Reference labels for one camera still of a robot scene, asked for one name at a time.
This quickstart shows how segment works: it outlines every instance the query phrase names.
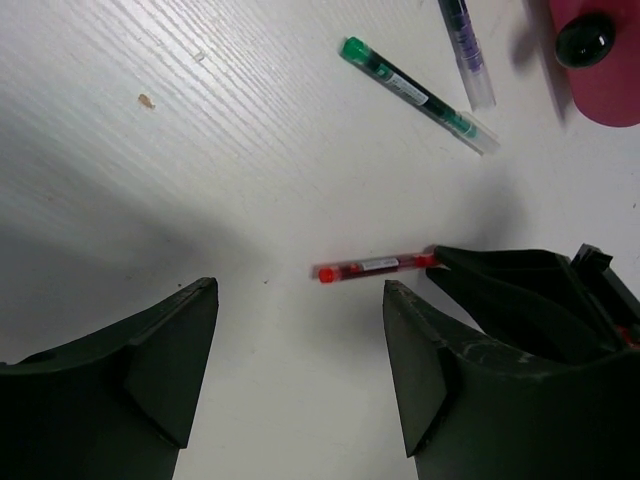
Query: green marker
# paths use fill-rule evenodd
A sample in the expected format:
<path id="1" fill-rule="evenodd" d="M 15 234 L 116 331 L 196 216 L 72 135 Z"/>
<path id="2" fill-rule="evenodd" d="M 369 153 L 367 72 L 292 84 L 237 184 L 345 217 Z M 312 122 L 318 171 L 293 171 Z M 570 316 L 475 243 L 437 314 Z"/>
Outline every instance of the green marker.
<path id="1" fill-rule="evenodd" d="M 340 55 L 445 127 L 480 155 L 494 153 L 500 147 L 495 135 L 477 120 L 469 114 L 456 112 L 362 40 L 356 37 L 347 39 Z"/>

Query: pen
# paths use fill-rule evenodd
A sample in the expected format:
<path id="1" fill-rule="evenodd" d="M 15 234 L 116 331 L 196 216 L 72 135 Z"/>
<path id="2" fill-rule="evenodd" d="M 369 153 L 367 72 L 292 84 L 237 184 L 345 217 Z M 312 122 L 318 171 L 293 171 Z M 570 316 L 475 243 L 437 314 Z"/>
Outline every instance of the pen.
<path id="1" fill-rule="evenodd" d="M 473 32 L 465 0 L 440 0 L 440 9 L 456 54 L 458 69 L 473 110 L 496 105 L 489 71 Z"/>
<path id="2" fill-rule="evenodd" d="M 347 39 L 340 53 L 349 63 L 363 70 L 429 118 L 449 130 L 480 155 L 495 152 L 499 144 L 495 135 L 477 120 L 456 112 L 429 90 L 409 77 L 387 59 L 356 37 Z"/>
<path id="3" fill-rule="evenodd" d="M 437 267 L 440 262 L 432 253 L 408 253 L 385 258 L 370 258 L 355 262 L 329 265 L 318 270 L 320 283 L 334 283 L 385 273 Z"/>

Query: table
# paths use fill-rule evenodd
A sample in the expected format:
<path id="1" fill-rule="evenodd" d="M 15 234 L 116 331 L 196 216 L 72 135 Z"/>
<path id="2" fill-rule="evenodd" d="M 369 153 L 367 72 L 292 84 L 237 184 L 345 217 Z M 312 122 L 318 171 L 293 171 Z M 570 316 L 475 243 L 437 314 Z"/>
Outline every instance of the table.
<path id="1" fill-rule="evenodd" d="M 2 358 L 214 275 L 175 479 L 416 478 L 383 278 L 320 286 L 312 264 L 589 242 L 640 292 L 638 128 L 560 121 L 524 1 L 469 0 L 498 102 L 478 117 L 502 143 L 484 158 L 337 54 L 357 35 L 467 110 L 435 1 L 4 2 Z"/>

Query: black round object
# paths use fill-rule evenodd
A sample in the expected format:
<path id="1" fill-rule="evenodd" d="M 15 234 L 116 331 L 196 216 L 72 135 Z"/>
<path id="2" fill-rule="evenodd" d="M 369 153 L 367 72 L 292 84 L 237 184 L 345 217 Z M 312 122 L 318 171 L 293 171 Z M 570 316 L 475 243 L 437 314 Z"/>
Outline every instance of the black round object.
<path id="1" fill-rule="evenodd" d="M 556 39 L 556 58 L 567 68 L 591 67 L 611 51 L 616 27 L 604 13 L 589 13 L 571 20 Z"/>

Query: red pen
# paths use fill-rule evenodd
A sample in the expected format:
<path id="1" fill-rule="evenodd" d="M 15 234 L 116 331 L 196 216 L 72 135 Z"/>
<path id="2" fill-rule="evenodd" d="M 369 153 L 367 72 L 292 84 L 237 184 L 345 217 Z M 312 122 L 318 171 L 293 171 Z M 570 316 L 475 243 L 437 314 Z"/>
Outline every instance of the red pen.
<path id="1" fill-rule="evenodd" d="M 385 273 L 437 267 L 440 262 L 433 253 L 408 253 L 393 257 L 371 258 L 355 262 L 321 267 L 318 270 L 320 283 L 334 283 L 352 278 L 369 277 Z"/>

